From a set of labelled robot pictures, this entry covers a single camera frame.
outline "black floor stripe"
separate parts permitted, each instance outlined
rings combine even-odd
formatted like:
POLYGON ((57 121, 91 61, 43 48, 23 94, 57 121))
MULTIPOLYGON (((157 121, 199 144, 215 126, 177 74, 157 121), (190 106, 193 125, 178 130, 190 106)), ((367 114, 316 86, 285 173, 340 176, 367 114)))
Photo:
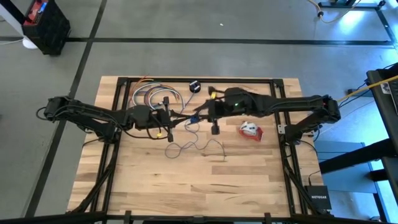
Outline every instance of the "black floor stripe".
POLYGON ((392 45, 388 40, 264 40, 206 38, 101 38, 99 43, 282 44, 282 45, 392 45))
MULTIPOLYGON (((78 69, 76 71, 75 78, 73 79, 73 83, 72 83, 72 86, 69 91, 69 96, 72 98, 74 98, 76 95, 77 88, 78 88, 80 80, 81 80, 81 76, 83 75, 83 71, 85 69, 87 59, 90 54, 91 47, 93 45, 93 38, 95 37, 95 35, 97 33, 98 27, 100 26, 102 16, 104 14, 106 3, 107 3, 107 0, 102 0, 101 5, 99 6, 99 9, 98 9, 98 13, 97 13, 97 16, 96 16, 96 19, 94 22, 94 26, 90 32, 90 37, 87 40, 85 40, 85 41, 87 41, 87 44, 84 49, 83 55, 81 56, 81 60, 80 60, 78 69)), ((72 41, 72 42, 76 42, 76 41, 80 42, 80 40, 84 40, 84 39, 77 39, 77 38, 69 38, 68 39, 68 41, 72 41)), ((66 124, 66 121, 59 122, 59 124, 54 132, 52 142, 51 142, 51 145, 49 148, 49 152, 47 154, 47 157, 45 158, 43 169, 41 170, 41 173, 39 175, 39 179, 36 183, 34 192, 32 194, 32 198, 27 207, 25 217, 33 217, 35 215, 37 206, 39 205, 40 198, 43 193, 43 189, 45 187, 45 183, 50 174, 51 166, 53 164, 55 155, 57 153, 58 145, 61 141, 63 130, 65 129, 65 124, 66 124)))

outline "desk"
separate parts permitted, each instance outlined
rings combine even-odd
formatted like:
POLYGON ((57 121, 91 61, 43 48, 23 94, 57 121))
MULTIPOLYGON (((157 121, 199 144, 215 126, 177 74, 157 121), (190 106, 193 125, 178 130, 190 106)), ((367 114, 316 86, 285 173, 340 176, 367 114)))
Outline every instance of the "desk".
MULTIPOLYGON (((370 84, 383 80, 378 71, 368 71, 367 76, 370 84)), ((320 168, 321 172, 326 174, 356 164, 381 159, 384 170, 371 172, 370 176, 374 181, 388 179, 398 202, 398 115, 391 96, 384 94, 380 86, 372 88, 372 93, 389 138, 321 162, 320 168)))
MULTIPOLYGON (((302 96, 298 79, 288 78, 283 81, 287 97, 302 96)), ((102 77, 96 106, 111 109, 117 82, 118 77, 102 77)), ((191 93, 187 82, 164 84, 173 86, 185 100, 189 99, 191 93)), ((195 94, 184 113, 192 113, 192 109, 209 98, 208 86, 215 86, 219 90, 238 86, 256 93, 271 94, 270 85, 263 83, 206 82, 202 83, 202 91, 195 94)), ((163 96, 154 97, 153 102, 161 101, 163 96)), ((170 108, 179 112, 181 104, 176 103, 172 95, 169 97, 170 108)), ((307 113, 303 112, 290 113, 293 124, 306 116, 307 113)), ((275 117, 239 116, 220 119, 218 124, 221 133, 212 136, 211 123, 200 123, 198 146, 204 146, 209 139, 218 140, 224 145, 227 155, 225 160, 220 146, 214 142, 202 151, 190 148, 184 150, 178 158, 169 159, 164 155, 165 147, 169 144, 166 139, 133 139, 123 134, 108 214, 124 215, 126 210, 131 210, 133 215, 263 217, 264 213, 269 212, 272 217, 289 217, 275 117), (262 142, 244 139, 238 134, 237 129, 243 121, 252 121, 263 129, 262 142)), ((146 136, 145 131, 129 132, 146 136)), ((157 130, 152 130, 153 136, 156 133, 157 130)), ((184 130, 182 124, 173 129, 173 134, 174 141, 180 145, 195 139, 193 134, 184 130)), ((86 141, 95 138, 94 134, 88 134, 86 141)), ((304 137, 303 140, 312 144, 309 137, 304 137)), ((94 186, 102 150, 101 142, 93 142, 83 148, 68 204, 69 210, 75 208, 94 186)), ((297 157, 305 184, 308 175, 319 170, 318 159, 315 151, 306 144, 297 146, 297 157)), ((322 184, 319 173, 311 178, 314 185, 322 184)), ((300 213, 298 193, 294 186, 292 188, 295 209, 300 213)), ((102 205, 103 194, 104 190, 100 193, 98 205, 102 205)))

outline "black box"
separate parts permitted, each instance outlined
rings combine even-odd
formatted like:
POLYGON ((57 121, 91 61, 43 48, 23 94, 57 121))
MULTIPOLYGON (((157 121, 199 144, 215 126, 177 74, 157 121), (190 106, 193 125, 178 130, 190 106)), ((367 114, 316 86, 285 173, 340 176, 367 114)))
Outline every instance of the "black box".
POLYGON ((305 186, 312 202, 322 210, 331 210, 327 186, 305 186))
POLYGON ((24 35, 43 54, 60 55, 70 33, 70 23, 55 1, 33 0, 25 18, 24 35))

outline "small box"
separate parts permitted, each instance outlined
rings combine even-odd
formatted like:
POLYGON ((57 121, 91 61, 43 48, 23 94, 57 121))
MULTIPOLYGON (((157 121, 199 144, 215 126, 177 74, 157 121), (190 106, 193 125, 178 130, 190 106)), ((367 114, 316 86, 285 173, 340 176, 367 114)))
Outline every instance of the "small box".
POLYGON ((312 202, 321 210, 331 210, 327 186, 305 186, 312 202))

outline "metal bracket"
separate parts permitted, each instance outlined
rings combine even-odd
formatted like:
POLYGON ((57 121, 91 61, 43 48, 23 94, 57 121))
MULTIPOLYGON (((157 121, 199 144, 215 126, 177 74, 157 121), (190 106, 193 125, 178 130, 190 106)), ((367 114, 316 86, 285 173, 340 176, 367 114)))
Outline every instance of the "metal bracket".
POLYGON ((264 222, 263 222, 263 224, 272 224, 271 214, 270 213, 264 213, 264 222))
POLYGON ((131 220, 131 211, 126 211, 124 213, 124 219, 123 219, 123 224, 131 224, 132 220, 131 220))
POLYGON ((203 215, 197 215, 197 216, 193 217, 192 222, 193 223, 205 223, 206 220, 205 220, 205 217, 203 215))
POLYGON ((284 87, 284 80, 281 78, 274 78, 272 79, 272 81, 274 82, 275 86, 277 88, 283 88, 284 87))
POLYGON ((119 77, 116 86, 123 86, 127 83, 128 77, 119 77))
MULTIPOLYGON (((278 133, 279 134, 285 134, 285 127, 286 127, 286 124, 278 124, 278 133)), ((305 135, 305 136, 314 136, 314 134, 315 134, 315 131, 310 131, 310 132, 307 132, 307 133, 303 133, 303 135, 305 135)))

